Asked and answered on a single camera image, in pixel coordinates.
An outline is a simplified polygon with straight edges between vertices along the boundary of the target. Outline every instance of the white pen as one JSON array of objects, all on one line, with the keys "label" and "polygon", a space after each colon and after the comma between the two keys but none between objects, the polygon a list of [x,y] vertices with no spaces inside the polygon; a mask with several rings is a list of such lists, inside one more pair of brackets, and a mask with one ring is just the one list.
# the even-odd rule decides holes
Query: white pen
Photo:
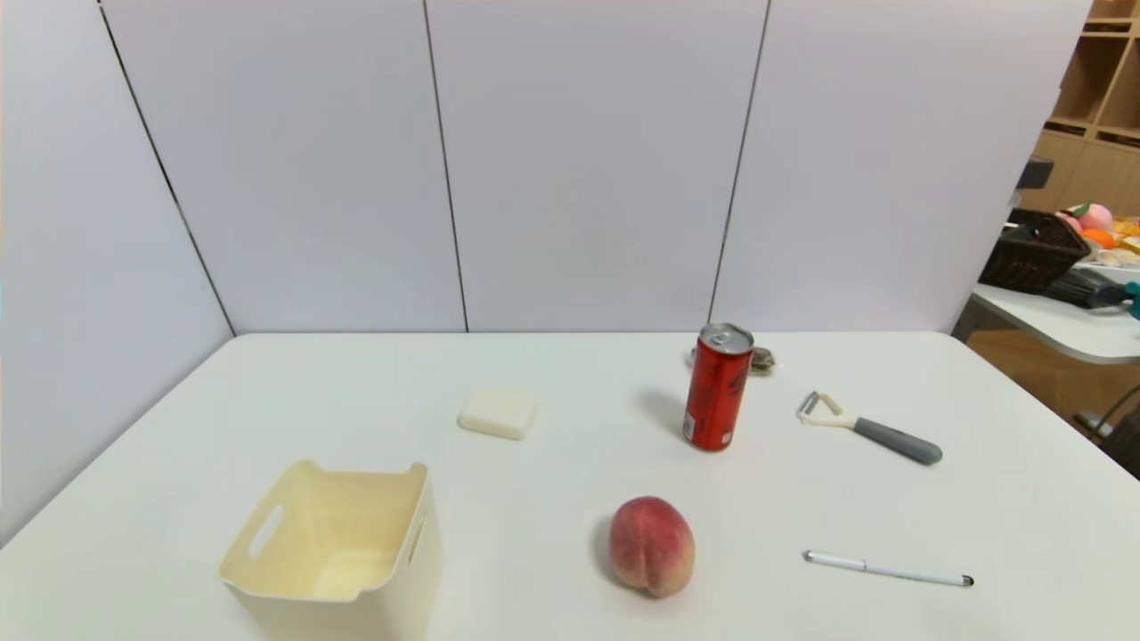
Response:
[{"label": "white pen", "polygon": [[881,574],[886,576],[897,576],[899,578],[909,578],[912,581],[944,583],[946,585],[960,585],[962,587],[969,587],[974,585],[974,577],[966,574],[927,574],[927,573],[915,573],[911,570],[901,570],[897,568],[888,568],[886,566],[880,566],[877,563],[869,563],[863,559],[844,559],[842,557],[833,557],[831,554],[812,552],[811,550],[804,551],[804,560],[809,563],[821,563],[824,566],[832,566],[836,568],[847,568],[849,570]]}]

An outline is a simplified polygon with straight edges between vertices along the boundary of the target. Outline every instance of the red can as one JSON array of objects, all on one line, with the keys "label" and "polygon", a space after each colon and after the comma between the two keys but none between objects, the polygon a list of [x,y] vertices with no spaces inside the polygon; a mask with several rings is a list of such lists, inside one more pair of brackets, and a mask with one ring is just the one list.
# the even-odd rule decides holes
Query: red can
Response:
[{"label": "red can", "polygon": [[685,404],[684,432],[689,443],[709,452],[719,452],[732,443],[752,346],[752,334],[735,325],[709,323],[701,330]]}]

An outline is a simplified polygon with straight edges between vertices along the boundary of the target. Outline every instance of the white soap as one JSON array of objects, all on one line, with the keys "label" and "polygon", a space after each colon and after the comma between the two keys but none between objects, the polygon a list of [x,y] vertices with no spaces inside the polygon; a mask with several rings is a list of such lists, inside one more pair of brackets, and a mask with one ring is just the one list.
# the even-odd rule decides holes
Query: white soap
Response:
[{"label": "white soap", "polygon": [[459,427],[502,438],[521,440],[530,431],[538,400],[521,391],[482,388],[459,412]]}]

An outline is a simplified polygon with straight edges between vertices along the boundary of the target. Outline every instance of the white wall panel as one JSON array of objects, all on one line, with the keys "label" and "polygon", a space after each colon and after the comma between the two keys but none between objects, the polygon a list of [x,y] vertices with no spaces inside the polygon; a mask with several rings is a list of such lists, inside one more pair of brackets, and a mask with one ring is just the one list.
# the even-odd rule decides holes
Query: white wall panel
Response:
[{"label": "white wall panel", "polygon": [[235,328],[464,328],[420,0],[105,0]]},{"label": "white wall panel", "polygon": [[472,331],[705,323],[763,0],[427,0]]},{"label": "white wall panel", "polygon": [[3,16],[7,541],[231,334],[90,0]]},{"label": "white wall panel", "polygon": [[947,330],[1088,7],[774,2],[714,318]]}]

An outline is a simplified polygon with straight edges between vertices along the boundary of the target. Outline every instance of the gray handle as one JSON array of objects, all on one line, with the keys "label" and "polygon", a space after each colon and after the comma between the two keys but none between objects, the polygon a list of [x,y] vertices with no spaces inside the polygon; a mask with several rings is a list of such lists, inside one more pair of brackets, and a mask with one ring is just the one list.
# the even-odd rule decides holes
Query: gray handle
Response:
[{"label": "gray handle", "polygon": [[937,445],[922,440],[917,436],[901,432],[894,428],[888,428],[882,423],[858,419],[855,421],[855,433],[862,435],[879,445],[894,449],[895,452],[913,459],[923,465],[934,465],[942,461],[942,448]]}]

